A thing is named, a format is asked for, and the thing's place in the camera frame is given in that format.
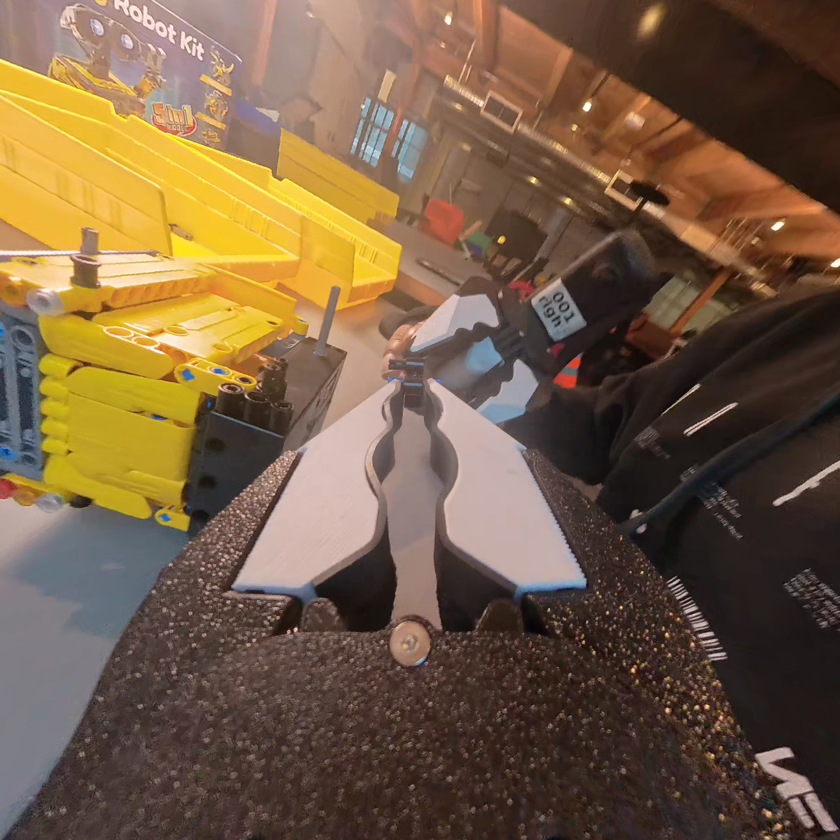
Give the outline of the red container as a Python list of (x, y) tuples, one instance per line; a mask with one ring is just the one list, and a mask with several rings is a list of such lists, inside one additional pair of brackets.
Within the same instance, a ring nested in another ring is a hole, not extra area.
[(465, 214), (458, 206), (430, 197), (418, 228), (426, 236), (453, 248), (461, 235), (465, 220)]

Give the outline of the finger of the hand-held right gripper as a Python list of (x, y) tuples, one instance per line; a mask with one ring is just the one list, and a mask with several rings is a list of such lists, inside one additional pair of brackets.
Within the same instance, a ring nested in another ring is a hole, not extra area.
[(418, 326), (413, 336), (413, 356), (443, 347), (460, 331), (472, 333), (477, 328), (499, 327), (496, 304), (487, 294), (452, 295)]
[(523, 416), (540, 384), (531, 367), (516, 354), (502, 356), (491, 338), (443, 361), (438, 381), (495, 425)]

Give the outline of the yellow toy block robot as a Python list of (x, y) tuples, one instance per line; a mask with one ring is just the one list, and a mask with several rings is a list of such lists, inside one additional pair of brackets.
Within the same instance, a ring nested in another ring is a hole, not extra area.
[(2, 252), (2, 500), (194, 535), (322, 429), (347, 353), (226, 264)]

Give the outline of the blue printed cardboard box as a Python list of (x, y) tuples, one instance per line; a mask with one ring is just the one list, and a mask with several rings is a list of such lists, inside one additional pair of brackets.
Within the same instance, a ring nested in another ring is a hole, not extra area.
[(240, 57), (160, 2), (43, 2), (49, 77), (117, 115), (217, 151), (235, 116)]

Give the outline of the person's right hand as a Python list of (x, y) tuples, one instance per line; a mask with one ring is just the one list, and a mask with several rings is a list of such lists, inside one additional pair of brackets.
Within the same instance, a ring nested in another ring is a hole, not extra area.
[(393, 377), (402, 378), (404, 371), (402, 364), (405, 360), (405, 353), (411, 349), (414, 337), (425, 321), (403, 323), (399, 325), (385, 346), (381, 361), (381, 378), (388, 381)]

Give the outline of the person's right forearm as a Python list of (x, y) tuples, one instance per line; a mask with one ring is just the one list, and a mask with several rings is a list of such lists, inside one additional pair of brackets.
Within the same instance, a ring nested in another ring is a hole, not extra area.
[(553, 386), (548, 401), (500, 428), (540, 452), (565, 475), (600, 487), (626, 447), (637, 409), (637, 375), (608, 377), (598, 386)]

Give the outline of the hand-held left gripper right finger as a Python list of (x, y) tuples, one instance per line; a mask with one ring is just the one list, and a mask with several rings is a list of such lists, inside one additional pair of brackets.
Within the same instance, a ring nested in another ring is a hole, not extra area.
[(525, 448), (438, 382), (425, 390), (443, 545), (513, 595), (584, 590), (585, 573)]

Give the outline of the grey metal axle rod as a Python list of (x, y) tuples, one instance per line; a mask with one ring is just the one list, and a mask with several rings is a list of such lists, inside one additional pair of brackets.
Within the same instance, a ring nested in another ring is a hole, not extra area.
[(329, 334), (333, 325), (335, 314), (338, 310), (341, 291), (342, 289), (340, 286), (332, 286), (330, 289), (328, 303), (323, 311), (321, 327), (313, 351), (313, 354), (318, 358), (323, 358), (326, 354)]

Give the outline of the person in black hoodie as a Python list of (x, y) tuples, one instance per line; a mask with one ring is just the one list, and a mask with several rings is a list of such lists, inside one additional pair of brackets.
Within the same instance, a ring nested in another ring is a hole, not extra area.
[(607, 378), (600, 502), (670, 579), (773, 789), (838, 838), (838, 287)]

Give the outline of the grey desk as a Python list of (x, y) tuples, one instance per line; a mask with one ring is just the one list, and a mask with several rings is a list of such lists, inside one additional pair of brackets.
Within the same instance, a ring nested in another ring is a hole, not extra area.
[[(378, 391), (388, 315), (445, 295), (414, 283), (403, 258), (395, 290), (337, 313), (329, 340), (347, 351), (322, 431)], [(417, 470), (416, 514), (393, 514), (397, 569), (394, 615), (420, 615), (440, 628), (432, 560), (432, 519), (439, 482), (422, 475), (427, 444), (422, 418), (409, 413), (396, 440), (397, 461), (385, 483), (389, 508), (410, 498), (400, 488)], [(49, 777), (131, 616), (186, 534), (151, 520), (98, 507), (44, 513), (2, 501), (1, 534), (1, 828), (2, 838)]]

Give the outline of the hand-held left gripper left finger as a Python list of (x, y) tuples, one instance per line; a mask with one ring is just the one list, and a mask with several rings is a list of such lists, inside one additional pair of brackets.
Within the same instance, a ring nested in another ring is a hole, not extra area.
[(385, 384), (299, 450), (234, 581), (241, 594), (315, 595), (382, 539), (403, 387)]

